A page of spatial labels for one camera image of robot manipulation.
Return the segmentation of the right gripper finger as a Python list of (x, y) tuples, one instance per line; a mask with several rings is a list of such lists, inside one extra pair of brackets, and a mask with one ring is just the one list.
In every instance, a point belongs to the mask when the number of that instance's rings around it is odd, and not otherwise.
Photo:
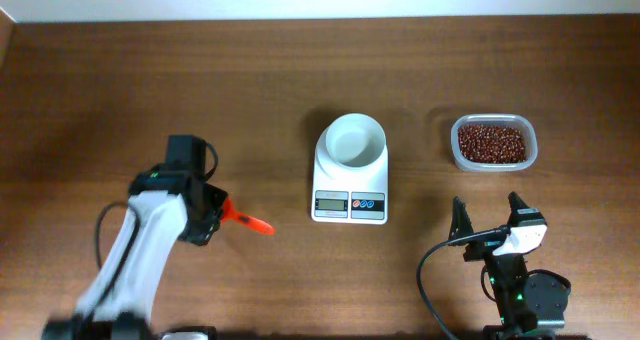
[(455, 244), (468, 244), (473, 234), (474, 230), (466, 211), (466, 204), (459, 197), (454, 197), (448, 240), (453, 241)]
[(521, 213), (521, 210), (526, 211), (529, 206), (520, 198), (520, 196), (515, 191), (511, 192), (508, 195), (508, 201), (510, 206), (508, 225), (518, 226), (522, 221), (525, 220), (527, 216), (527, 213)]

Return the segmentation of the orange plastic measuring scoop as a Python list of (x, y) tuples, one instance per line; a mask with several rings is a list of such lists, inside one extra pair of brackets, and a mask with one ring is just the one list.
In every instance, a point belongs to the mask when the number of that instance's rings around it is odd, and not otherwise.
[(276, 233), (275, 228), (269, 223), (251, 215), (239, 212), (235, 208), (231, 198), (227, 197), (222, 206), (222, 217), (220, 222), (225, 223), (229, 221), (237, 222), (252, 231), (263, 235), (273, 236)]

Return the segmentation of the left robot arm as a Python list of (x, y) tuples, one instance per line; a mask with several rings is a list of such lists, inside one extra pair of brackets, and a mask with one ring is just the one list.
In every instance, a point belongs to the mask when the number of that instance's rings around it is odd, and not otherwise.
[(224, 215), (225, 191), (209, 184), (214, 146), (172, 135), (163, 162), (131, 182), (121, 230), (90, 287), (68, 319), (51, 319), (45, 339), (152, 339), (151, 314), (176, 242), (208, 244)]

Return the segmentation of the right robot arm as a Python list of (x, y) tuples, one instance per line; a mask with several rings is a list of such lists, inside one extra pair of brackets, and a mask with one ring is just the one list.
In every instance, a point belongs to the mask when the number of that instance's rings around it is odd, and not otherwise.
[(465, 248), (466, 262), (484, 263), (481, 286), (493, 294), (501, 319), (499, 325), (484, 327), (485, 339), (554, 339), (565, 326), (571, 283), (555, 272), (526, 267), (525, 256), (540, 247), (548, 224), (517, 193), (510, 193), (508, 201), (506, 224), (476, 232), (465, 203), (455, 198), (449, 240)]

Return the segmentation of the white digital kitchen scale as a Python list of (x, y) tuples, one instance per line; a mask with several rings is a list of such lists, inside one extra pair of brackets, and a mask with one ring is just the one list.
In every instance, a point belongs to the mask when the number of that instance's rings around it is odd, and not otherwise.
[(388, 221), (389, 155), (362, 167), (349, 167), (329, 154), (326, 136), (317, 142), (314, 157), (310, 216), (316, 222), (384, 225)]

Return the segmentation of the red adzuki beans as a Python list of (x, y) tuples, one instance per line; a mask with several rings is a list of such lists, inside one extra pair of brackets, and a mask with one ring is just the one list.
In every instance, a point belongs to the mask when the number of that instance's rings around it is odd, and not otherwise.
[(512, 127), (471, 124), (458, 129), (462, 156), (476, 163), (514, 164), (526, 160), (522, 133)]

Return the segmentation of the clear plastic food container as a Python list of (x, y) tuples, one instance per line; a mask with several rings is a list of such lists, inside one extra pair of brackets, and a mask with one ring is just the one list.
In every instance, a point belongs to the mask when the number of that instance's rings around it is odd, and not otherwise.
[(454, 162), (467, 172), (513, 172), (537, 159), (534, 127), (514, 114), (471, 114), (459, 118), (450, 131)]

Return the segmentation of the white round bowl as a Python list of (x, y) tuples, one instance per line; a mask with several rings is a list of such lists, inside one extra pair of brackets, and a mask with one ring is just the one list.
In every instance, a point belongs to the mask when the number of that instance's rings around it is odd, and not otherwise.
[(386, 148), (386, 134), (374, 118), (350, 113), (330, 124), (326, 131), (325, 146), (337, 164), (364, 168), (382, 156)]

